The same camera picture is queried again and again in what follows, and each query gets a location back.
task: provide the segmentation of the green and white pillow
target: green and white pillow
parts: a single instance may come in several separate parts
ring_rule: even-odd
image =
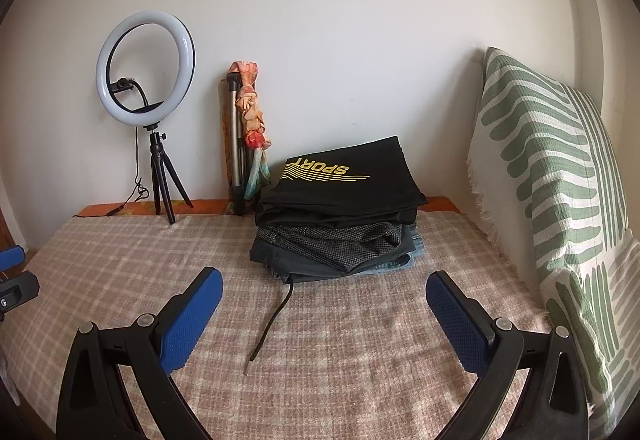
[[[489,48],[468,169],[490,237],[573,332],[605,438],[640,390],[640,243],[598,109]]]

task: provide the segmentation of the black drawstring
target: black drawstring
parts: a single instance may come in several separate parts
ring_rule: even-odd
[[[293,281],[289,280],[289,293],[287,294],[286,298],[284,298],[284,301],[282,303],[280,303],[280,306],[278,306],[276,311],[273,312],[273,315],[271,316],[271,319],[269,319],[269,323],[267,324],[266,328],[264,329],[264,331],[262,333],[262,337],[260,338],[260,341],[258,342],[258,345],[255,347],[254,352],[251,354],[251,357],[249,357],[249,362],[254,362],[255,357],[257,357],[258,353],[260,353],[260,349],[261,349],[262,345],[264,344],[264,340],[267,338],[267,334],[269,333],[269,328],[271,328],[271,325],[273,324],[273,322],[276,319],[276,317],[278,317],[278,314],[280,313],[280,311],[289,302],[289,299],[290,299],[292,293],[293,293]],[[247,362],[246,367],[244,369],[244,374],[245,375],[247,375],[247,372],[249,370],[249,362]]]

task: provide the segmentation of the yellow stripe print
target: yellow stripe print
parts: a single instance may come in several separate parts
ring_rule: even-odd
[[[338,176],[331,173],[324,173],[322,171],[310,171],[308,169],[303,169],[300,165],[297,164],[286,164],[284,166],[284,171],[282,172],[281,179],[286,180],[306,180],[307,182],[357,182],[358,180],[366,180],[369,178],[368,176]]]

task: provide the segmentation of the tripod leg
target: tripod leg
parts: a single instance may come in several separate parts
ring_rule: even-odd
[[[162,201],[164,201],[164,209],[166,211],[166,217],[169,219],[169,224],[175,223],[174,208],[171,205],[171,198],[169,197],[169,188],[166,185],[166,176],[164,175],[164,167],[162,167],[162,158],[160,153],[153,155],[154,168],[156,169],[156,177],[158,178],[158,184],[160,192],[162,193]]]
[[[158,174],[156,173],[156,165],[153,156],[151,157],[151,181],[154,184],[154,205],[156,206],[156,214],[160,214],[160,187],[158,185]]]
[[[166,170],[169,171],[169,175],[174,181],[175,186],[178,187],[178,190],[182,195],[182,199],[186,201],[188,206],[193,207],[193,203],[191,203],[191,200],[187,196],[187,191],[185,191],[184,187],[182,187],[182,184],[180,183],[180,178],[178,178],[178,174],[175,172],[174,166],[172,165],[171,160],[169,160],[169,156],[167,156],[166,153],[162,153],[162,161],[166,166]]]

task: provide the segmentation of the ring light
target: ring light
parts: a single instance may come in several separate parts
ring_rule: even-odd
[[[111,59],[120,41],[133,29],[139,26],[155,24],[162,26],[174,38],[178,47],[178,76],[175,79],[174,89],[164,102],[150,106],[152,109],[141,108],[130,110],[124,107],[116,98],[111,86],[109,71]],[[98,96],[108,113],[119,122],[134,126],[149,126],[156,124],[170,115],[180,104],[191,85],[191,79],[195,70],[195,50],[193,39],[186,26],[180,19],[165,12],[156,10],[144,10],[133,14],[123,20],[113,29],[102,46],[98,63],[95,68],[95,81],[98,87]]]

